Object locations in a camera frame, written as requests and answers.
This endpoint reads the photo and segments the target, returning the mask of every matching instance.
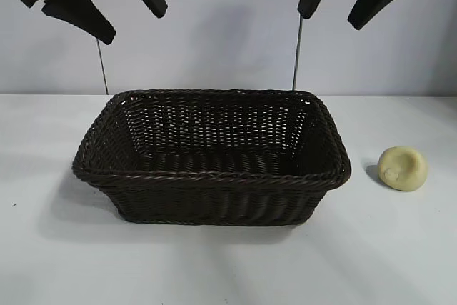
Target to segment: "white backdrop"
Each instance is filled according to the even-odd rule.
[[[317,94],[457,94],[457,0],[397,0],[362,31],[356,0],[323,0],[303,25],[298,88]],[[118,36],[102,44],[111,93],[158,87],[289,89],[298,0],[94,0]],[[0,0],[0,93],[102,94],[94,39]]]
[[[361,31],[356,0],[303,25],[298,88],[321,95],[457,95],[457,0],[396,0]]]
[[[102,94],[95,40],[19,0],[0,0],[0,93]]]
[[[94,0],[118,35],[104,47],[111,91],[196,87],[288,89],[298,0]]]

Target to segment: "basket rim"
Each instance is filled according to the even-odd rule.
[[[86,142],[91,141],[95,133],[98,130],[103,130],[104,126],[108,124],[108,120],[111,113],[114,109],[119,106],[123,101],[125,101],[130,96],[150,96],[154,94],[182,94],[182,93],[194,93],[194,94],[204,94],[204,95],[217,95],[221,94],[245,94],[245,95],[265,95],[265,96],[284,96],[284,95],[294,95],[303,97],[303,99],[308,99],[314,101],[318,109],[321,112],[322,119],[325,121],[327,126],[333,126],[334,131],[331,131],[331,140],[332,145],[338,151],[337,156],[339,163],[336,164],[336,167],[330,171],[325,171],[322,173],[316,174],[307,174],[304,176],[294,176],[294,175],[273,175],[273,174],[254,174],[254,173],[240,173],[240,172],[217,172],[217,171],[202,171],[202,172],[173,172],[173,171],[133,171],[133,170],[107,170],[107,169],[94,169],[88,166],[84,166],[83,161],[80,159],[83,153],[87,152],[85,147]],[[102,187],[109,187],[110,181],[113,181],[113,184],[119,186],[119,182],[123,181],[122,184],[125,184],[126,187],[135,188],[135,184],[145,184],[146,182],[182,182],[182,181],[207,181],[210,184],[212,183],[231,183],[237,184],[240,183],[240,186],[253,186],[264,185],[269,188],[296,188],[298,186],[304,187],[308,190],[319,190],[322,191],[336,189],[346,181],[348,181],[351,175],[351,164],[346,152],[346,149],[341,141],[341,137],[336,130],[336,126],[331,118],[328,109],[325,104],[314,94],[306,91],[286,91],[286,90],[241,90],[241,89],[231,89],[231,90],[217,90],[217,89],[150,89],[150,90],[134,90],[126,91],[120,94],[113,96],[105,108],[101,111],[99,116],[96,118],[94,123],[91,125],[89,130],[84,136],[78,152],[74,158],[72,164],[73,172],[77,177],[83,181],[93,182],[93,177],[96,176],[97,179],[100,179],[100,184]]]

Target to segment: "wicker basket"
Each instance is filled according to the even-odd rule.
[[[300,91],[116,95],[73,162],[136,223],[301,224],[351,173],[327,108]]]

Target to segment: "dark brown wicker basket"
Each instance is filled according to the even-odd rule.
[[[351,173],[327,108],[300,91],[116,95],[73,162],[136,223],[301,224]]]

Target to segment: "yellow ball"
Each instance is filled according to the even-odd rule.
[[[406,146],[387,149],[378,162],[379,178],[399,191],[415,191],[428,176],[428,163],[417,150]]]

